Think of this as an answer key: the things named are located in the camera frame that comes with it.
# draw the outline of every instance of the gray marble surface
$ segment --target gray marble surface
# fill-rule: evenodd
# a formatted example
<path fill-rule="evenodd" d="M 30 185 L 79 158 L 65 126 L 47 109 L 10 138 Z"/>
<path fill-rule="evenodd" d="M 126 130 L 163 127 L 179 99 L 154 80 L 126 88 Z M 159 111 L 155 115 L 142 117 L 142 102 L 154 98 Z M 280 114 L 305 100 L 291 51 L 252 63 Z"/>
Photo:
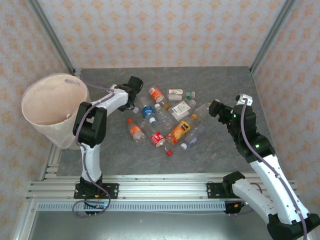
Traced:
<path fill-rule="evenodd" d="M 130 76 L 143 80 L 140 96 L 148 96 L 148 88 L 152 85 L 157 85 L 163 92 L 167 88 L 183 88 L 196 92 L 197 107 L 214 99 L 234 106 L 237 94 L 250 95 L 257 115 L 257 130 L 271 140 L 254 81 L 246 66 L 108 68 L 83 69 L 81 72 L 84 81 L 104 87 L 127 83 Z M 92 101 L 106 94 L 103 90 L 91 87 L 89 92 Z M 177 144 L 172 147 L 173 155 L 168 157 L 151 142 L 138 145 L 132 139 L 127 129 L 127 118 L 137 120 L 141 116 L 140 113 L 117 110 L 108 117 L 106 136 L 100 150 L 100 167 L 104 175 L 253 171 L 237 152 L 227 127 L 216 118 L 205 119 L 208 130 L 193 148 L 182 150 Z M 80 151 L 63 150 L 57 175 L 79 176 L 81 172 Z"/>

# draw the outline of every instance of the clear plastic bottle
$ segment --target clear plastic bottle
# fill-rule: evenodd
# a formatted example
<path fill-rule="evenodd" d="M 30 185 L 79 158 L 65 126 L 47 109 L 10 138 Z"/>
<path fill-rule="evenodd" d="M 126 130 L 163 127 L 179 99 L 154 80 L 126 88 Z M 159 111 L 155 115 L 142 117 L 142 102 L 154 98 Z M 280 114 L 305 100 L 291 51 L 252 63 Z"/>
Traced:
<path fill-rule="evenodd" d="M 170 108 L 170 104 L 157 86 L 151 86 L 148 92 L 156 104 L 160 104 L 165 110 Z"/>
<path fill-rule="evenodd" d="M 182 99 L 195 99 L 195 91 L 186 91 L 184 89 L 173 89 L 169 88 L 166 91 L 166 96 L 169 101 L 181 101 Z"/>
<path fill-rule="evenodd" d="M 188 135 L 181 143 L 180 147 L 183 150 L 186 150 L 187 148 L 192 148 L 207 129 L 208 125 L 205 122 L 201 122 L 198 126 L 196 126 L 188 133 Z"/>
<path fill-rule="evenodd" d="M 149 123 L 156 123 L 156 113 L 154 108 L 151 106 L 150 101 L 146 96 L 141 96 L 139 98 L 140 101 L 140 109 L 142 112 L 142 116 L 144 119 L 147 119 Z"/>
<path fill-rule="evenodd" d="M 137 124 L 135 124 L 132 118 L 128 118 L 127 123 L 129 132 L 133 137 L 133 140 L 135 140 L 135 142 L 138 144 L 144 143 L 146 136 L 142 132 L 141 128 Z"/>
<path fill-rule="evenodd" d="M 209 107 L 210 107 L 210 102 L 206 102 L 205 104 L 202 104 L 201 106 L 197 107 L 194 110 L 194 114 L 197 115 L 198 120 L 202 120 L 205 117 L 209 116 Z"/>
<path fill-rule="evenodd" d="M 172 120 L 170 113 L 162 106 L 160 106 L 159 103 L 154 105 L 155 111 L 157 113 L 157 119 L 163 124 L 165 130 L 170 131 L 174 126 L 175 123 Z"/>
<path fill-rule="evenodd" d="M 180 122 L 184 117 L 189 116 L 196 108 L 195 100 L 184 99 L 176 105 L 169 108 L 168 112 L 174 117 L 175 120 Z"/>
<path fill-rule="evenodd" d="M 156 148 L 162 147 L 165 150 L 166 155 L 172 155 L 173 151 L 171 150 L 170 145 L 159 131 L 157 131 L 152 125 L 150 125 L 144 119 L 139 122 L 139 125 L 140 128 L 144 131 L 147 138 L 151 140 L 151 142 Z"/>
<path fill-rule="evenodd" d="M 195 114 L 187 116 L 166 136 L 167 141 L 172 145 L 177 144 L 177 142 L 194 127 L 196 119 L 197 115 Z"/>

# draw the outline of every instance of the blue bottle label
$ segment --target blue bottle label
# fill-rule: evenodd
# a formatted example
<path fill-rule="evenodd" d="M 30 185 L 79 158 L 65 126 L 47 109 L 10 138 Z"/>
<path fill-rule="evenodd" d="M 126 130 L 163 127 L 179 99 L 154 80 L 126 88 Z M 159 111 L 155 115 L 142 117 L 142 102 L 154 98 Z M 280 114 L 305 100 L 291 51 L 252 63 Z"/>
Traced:
<path fill-rule="evenodd" d="M 145 106 L 142 109 L 143 118 L 146 118 L 147 115 L 154 114 L 154 113 L 155 113 L 155 110 L 153 109 L 152 106 Z"/>

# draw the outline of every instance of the patterned wallpaper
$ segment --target patterned wallpaper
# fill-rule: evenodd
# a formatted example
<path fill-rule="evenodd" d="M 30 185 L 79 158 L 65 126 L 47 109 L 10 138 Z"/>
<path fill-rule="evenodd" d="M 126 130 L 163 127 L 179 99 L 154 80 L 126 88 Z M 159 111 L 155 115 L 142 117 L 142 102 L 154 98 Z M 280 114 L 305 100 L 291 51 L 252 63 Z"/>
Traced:
<path fill-rule="evenodd" d="M 319 1 L 297 1 L 255 82 L 285 173 L 320 214 Z"/>
<path fill-rule="evenodd" d="M 66 69 L 26 0 L 1 1 L 0 40 L 0 239 L 11 240 L 50 143 L 24 119 L 22 95 Z"/>
<path fill-rule="evenodd" d="M 250 66 L 285 0 L 39 0 L 75 68 Z"/>

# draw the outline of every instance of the bottle label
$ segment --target bottle label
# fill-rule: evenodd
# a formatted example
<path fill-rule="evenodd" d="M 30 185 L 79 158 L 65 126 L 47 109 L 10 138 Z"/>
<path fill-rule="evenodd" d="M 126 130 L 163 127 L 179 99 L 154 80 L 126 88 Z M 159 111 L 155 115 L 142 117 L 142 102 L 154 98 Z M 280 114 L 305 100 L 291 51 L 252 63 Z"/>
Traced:
<path fill-rule="evenodd" d="M 182 95 L 184 91 L 182 89 L 169 89 L 169 94 Z"/>
<path fill-rule="evenodd" d="M 131 136 L 134 136 L 135 133 L 139 133 L 139 132 L 142 132 L 142 131 L 141 131 L 140 127 L 138 127 L 137 125 L 132 126 L 132 127 L 130 128 L 130 134 L 131 134 Z"/>
<path fill-rule="evenodd" d="M 177 106 L 172 108 L 172 110 L 178 117 L 186 113 L 189 109 L 191 109 L 191 107 L 188 104 L 186 104 L 185 101 L 180 102 Z"/>
<path fill-rule="evenodd" d="M 143 118 L 146 118 L 147 115 L 149 115 L 149 114 L 154 114 L 154 113 L 155 113 L 155 110 L 153 109 L 152 106 L 145 106 L 145 107 L 142 109 Z"/>
<path fill-rule="evenodd" d="M 157 99 L 163 95 L 163 93 L 159 90 L 158 87 L 151 87 L 149 89 L 149 94 L 151 95 L 151 97 L 153 98 L 153 100 L 155 100 L 155 102 L 157 102 Z"/>
<path fill-rule="evenodd" d="M 150 138 L 151 142 L 156 146 L 161 140 L 165 139 L 160 132 L 156 132 Z"/>
<path fill-rule="evenodd" d="M 176 144 L 189 130 L 190 125 L 185 121 L 181 121 L 179 125 L 167 135 L 167 137 Z"/>

